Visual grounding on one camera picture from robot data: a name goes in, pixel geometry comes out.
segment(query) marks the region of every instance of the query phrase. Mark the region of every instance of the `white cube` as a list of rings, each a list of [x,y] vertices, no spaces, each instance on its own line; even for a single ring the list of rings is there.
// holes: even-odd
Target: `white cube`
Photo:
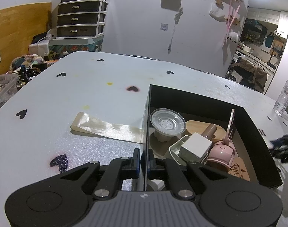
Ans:
[[[198,133],[194,133],[181,146],[179,157],[184,161],[201,162],[207,155],[212,142]]]

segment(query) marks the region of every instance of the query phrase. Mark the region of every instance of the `satin ribbon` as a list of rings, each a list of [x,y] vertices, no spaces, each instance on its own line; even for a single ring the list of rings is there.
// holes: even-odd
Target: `satin ribbon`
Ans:
[[[232,23],[233,23],[234,19],[236,18],[237,14],[238,14],[238,11],[240,9],[240,6],[241,6],[241,5],[238,6],[238,8],[236,9],[235,13],[233,14],[233,18],[232,18],[231,22],[229,23],[230,15],[232,15],[232,12],[233,12],[233,7],[231,6],[231,1],[232,0],[230,0],[230,2],[229,2],[227,28],[226,28],[226,34],[225,34],[225,37],[224,37],[223,45],[225,43],[225,40],[227,39],[227,34],[228,34],[228,32],[229,32],[229,30],[230,30],[230,28],[232,26]]]
[[[80,112],[70,126],[72,130],[128,142],[143,143],[143,130],[129,125],[107,123]]]

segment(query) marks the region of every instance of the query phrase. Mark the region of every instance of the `cardboard box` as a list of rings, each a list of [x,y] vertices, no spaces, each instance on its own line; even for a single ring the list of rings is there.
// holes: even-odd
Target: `cardboard box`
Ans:
[[[224,129],[227,129],[231,110],[234,108],[234,135],[232,140],[238,156],[244,161],[251,181],[268,188],[277,188],[282,185],[281,177],[267,145],[243,107],[157,85],[150,85],[144,114],[142,157],[145,160],[144,172],[148,171],[148,148],[151,137],[149,128],[152,127],[150,114],[158,108],[174,110],[181,114],[186,122],[197,120],[220,125]]]

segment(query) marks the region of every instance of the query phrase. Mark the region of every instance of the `clear plastic lid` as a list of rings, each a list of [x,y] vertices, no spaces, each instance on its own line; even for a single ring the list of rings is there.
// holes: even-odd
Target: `clear plastic lid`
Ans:
[[[186,129],[184,118],[177,112],[166,108],[153,111],[150,121],[160,134],[166,136],[179,135]]]

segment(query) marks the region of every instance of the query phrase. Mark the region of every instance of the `plastic bin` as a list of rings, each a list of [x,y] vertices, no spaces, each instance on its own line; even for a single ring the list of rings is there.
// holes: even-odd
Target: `plastic bin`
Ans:
[[[0,108],[18,91],[18,80],[18,74],[0,75]]]

